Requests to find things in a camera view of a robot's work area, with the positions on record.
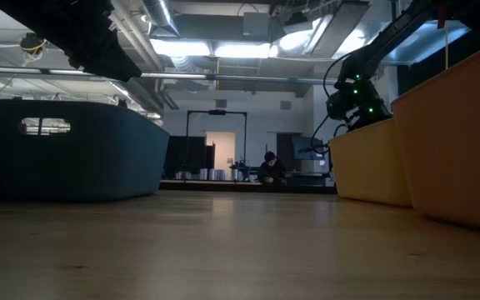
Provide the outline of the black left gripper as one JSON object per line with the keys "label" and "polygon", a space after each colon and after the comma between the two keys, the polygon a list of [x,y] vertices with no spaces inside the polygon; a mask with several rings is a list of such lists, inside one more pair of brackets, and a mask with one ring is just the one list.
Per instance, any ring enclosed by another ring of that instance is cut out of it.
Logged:
{"label": "black left gripper", "polygon": [[142,75],[110,29],[109,0],[0,0],[0,10],[69,53],[75,69],[123,82]]}

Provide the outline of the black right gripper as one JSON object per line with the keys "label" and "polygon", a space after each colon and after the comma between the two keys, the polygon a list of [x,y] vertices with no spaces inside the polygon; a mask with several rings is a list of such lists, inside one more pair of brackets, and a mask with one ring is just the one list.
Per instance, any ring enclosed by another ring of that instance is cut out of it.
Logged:
{"label": "black right gripper", "polygon": [[327,100],[327,115],[356,130],[390,118],[385,102],[369,80],[336,82]]}

